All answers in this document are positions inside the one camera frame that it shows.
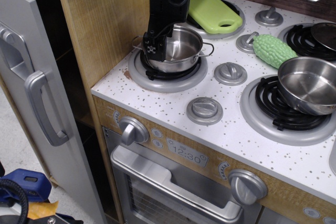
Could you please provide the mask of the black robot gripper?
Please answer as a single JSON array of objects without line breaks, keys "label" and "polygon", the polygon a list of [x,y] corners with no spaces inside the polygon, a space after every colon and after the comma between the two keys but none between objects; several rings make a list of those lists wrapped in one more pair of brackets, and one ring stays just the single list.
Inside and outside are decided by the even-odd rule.
[{"label": "black robot gripper", "polygon": [[186,21],[189,5],[190,0],[150,0],[148,32],[142,39],[142,50],[148,60],[165,60],[167,34],[174,24]]}]

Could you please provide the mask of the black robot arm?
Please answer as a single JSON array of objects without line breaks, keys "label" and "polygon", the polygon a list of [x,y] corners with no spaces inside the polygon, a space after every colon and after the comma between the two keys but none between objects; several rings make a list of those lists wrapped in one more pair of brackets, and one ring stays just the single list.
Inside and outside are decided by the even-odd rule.
[{"label": "black robot arm", "polygon": [[148,59],[165,61],[167,38],[172,37],[174,25],[187,19],[190,0],[149,0],[150,15],[143,36],[143,51]]}]

